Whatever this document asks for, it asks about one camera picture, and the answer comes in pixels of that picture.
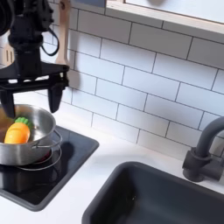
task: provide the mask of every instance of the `shelf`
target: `shelf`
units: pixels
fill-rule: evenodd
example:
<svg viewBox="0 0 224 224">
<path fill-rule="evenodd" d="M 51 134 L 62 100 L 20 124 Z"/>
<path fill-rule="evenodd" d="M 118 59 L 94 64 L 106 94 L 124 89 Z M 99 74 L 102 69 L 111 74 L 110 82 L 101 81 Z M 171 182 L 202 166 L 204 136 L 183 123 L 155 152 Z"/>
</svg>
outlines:
<svg viewBox="0 0 224 224">
<path fill-rule="evenodd" d="M 175 24 L 195 27 L 205 31 L 218 32 L 224 34 L 224 24 L 222 23 L 216 23 L 214 21 L 209 21 L 196 17 L 183 16 L 162 10 L 145 8 L 142 6 L 124 3 L 123 0 L 117 0 L 117 1 L 108 0 L 107 8 L 115 11 L 123 11 L 147 18 L 155 18 L 167 22 L 172 22 Z"/>
</svg>

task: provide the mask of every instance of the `pot handle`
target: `pot handle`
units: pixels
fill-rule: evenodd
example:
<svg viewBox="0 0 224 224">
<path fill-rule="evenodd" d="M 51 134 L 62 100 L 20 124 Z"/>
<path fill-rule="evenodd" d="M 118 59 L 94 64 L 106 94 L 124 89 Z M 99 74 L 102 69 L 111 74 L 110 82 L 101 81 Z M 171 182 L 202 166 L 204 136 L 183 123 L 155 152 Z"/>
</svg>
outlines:
<svg viewBox="0 0 224 224">
<path fill-rule="evenodd" d="M 55 133 L 55 134 L 58 136 L 58 138 L 59 138 L 59 141 L 58 141 L 58 142 L 53 143 L 53 144 L 51 144 L 51 145 L 33 145 L 32 148 L 35 148 L 35 149 L 38 149 L 38 148 L 47 148 L 47 149 L 49 149 L 49 148 L 53 148 L 53 147 L 55 147 L 55 146 L 61 144 L 61 142 L 62 142 L 62 136 L 61 136 L 61 134 L 60 134 L 57 130 L 55 130 L 54 133 Z"/>
</svg>

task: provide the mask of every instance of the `white countertop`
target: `white countertop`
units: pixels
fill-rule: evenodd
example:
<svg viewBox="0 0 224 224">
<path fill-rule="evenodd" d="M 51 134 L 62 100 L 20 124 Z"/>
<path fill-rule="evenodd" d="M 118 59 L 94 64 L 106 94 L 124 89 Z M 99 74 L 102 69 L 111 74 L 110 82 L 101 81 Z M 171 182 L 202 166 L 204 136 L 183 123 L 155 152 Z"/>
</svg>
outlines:
<svg viewBox="0 0 224 224">
<path fill-rule="evenodd" d="M 138 161 L 183 178 L 182 161 L 153 150 L 117 139 L 90 128 L 57 120 L 59 126 L 92 137 L 100 147 L 74 174 L 50 204 L 40 212 L 31 212 L 0 197 L 0 223 L 3 224 L 81 224 L 81 217 L 111 172 L 119 164 Z M 202 186 L 224 193 L 224 177 L 220 182 L 205 180 Z"/>
</svg>

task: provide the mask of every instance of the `silver pot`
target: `silver pot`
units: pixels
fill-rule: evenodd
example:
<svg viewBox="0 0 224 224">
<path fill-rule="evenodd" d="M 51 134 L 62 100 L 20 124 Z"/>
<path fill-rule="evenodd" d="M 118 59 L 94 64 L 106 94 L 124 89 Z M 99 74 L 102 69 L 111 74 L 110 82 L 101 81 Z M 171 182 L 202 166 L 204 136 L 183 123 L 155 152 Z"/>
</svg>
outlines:
<svg viewBox="0 0 224 224">
<path fill-rule="evenodd" d="M 4 137 L 8 128 L 15 122 L 6 116 L 0 107 L 0 164 L 1 165 L 29 165 L 43 158 L 51 148 L 59 145 L 61 135 L 55 130 L 56 122 L 51 113 L 30 105 L 16 105 L 16 117 L 25 117 L 34 125 L 28 143 L 9 144 L 4 143 Z M 53 143 L 52 133 L 59 137 L 57 143 Z"/>
</svg>

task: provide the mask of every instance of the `stove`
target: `stove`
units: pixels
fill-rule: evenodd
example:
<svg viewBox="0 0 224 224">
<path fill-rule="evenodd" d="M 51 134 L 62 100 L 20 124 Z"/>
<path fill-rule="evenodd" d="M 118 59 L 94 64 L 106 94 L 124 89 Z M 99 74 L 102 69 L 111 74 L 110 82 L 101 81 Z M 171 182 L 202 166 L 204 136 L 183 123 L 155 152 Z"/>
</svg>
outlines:
<svg viewBox="0 0 224 224">
<path fill-rule="evenodd" d="M 32 211 L 44 209 L 99 146 L 89 137 L 61 127 L 56 130 L 63 142 L 42 160 L 23 167 L 0 165 L 1 196 Z"/>
</svg>

